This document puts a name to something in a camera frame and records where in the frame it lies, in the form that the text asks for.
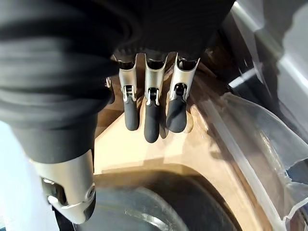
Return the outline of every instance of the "robotic hand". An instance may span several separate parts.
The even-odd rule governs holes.
[[[135,57],[146,54],[144,134],[154,142],[166,57],[178,52],[167,125],[183,131],[199,56],[233,2],[0,1],[0,119],[30,157],[47,201],[66,218],[80,224],[94,211],[94,132],[112,97],[109,77],[119,72],[126,126],[136,130]]]

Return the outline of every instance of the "white surface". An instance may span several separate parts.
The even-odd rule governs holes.
[[[0,137],[0,207],[6,230],[58,231],[33,166],[3,122]]]

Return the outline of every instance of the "black sleeve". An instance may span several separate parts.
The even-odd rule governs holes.
[[[0,120],[32,159],[62,162],[93,145],[104,78],[118,72],[117,20],[90,0],[0,0]]]

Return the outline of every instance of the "transparent plastic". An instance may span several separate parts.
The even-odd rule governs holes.
[[[250,184],[274,230],[308,202],[308,179],[288,174],[308,158],[308,145],[265,108],[226,93],[204,109]]]

